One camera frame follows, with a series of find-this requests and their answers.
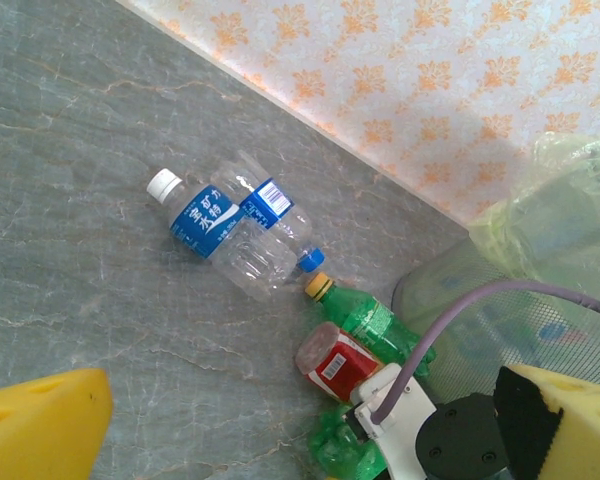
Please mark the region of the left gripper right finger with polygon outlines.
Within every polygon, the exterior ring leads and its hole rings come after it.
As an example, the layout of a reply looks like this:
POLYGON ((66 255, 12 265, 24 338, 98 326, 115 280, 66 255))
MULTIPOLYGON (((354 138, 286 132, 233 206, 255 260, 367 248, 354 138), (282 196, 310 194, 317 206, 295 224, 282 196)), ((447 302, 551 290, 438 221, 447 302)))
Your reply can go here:
POLYGON ((515 479, 600 479, 599 384, 510 365, 493 400, 515 479))

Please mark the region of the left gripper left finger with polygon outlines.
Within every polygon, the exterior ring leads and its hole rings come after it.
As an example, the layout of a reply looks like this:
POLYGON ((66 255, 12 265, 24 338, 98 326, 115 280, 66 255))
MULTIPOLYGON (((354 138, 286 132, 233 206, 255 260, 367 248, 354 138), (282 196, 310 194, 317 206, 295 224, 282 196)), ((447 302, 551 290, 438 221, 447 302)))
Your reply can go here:
POLYGON ((87 479, 112 413, 100 368, 0 388, 0 479, 87 479))

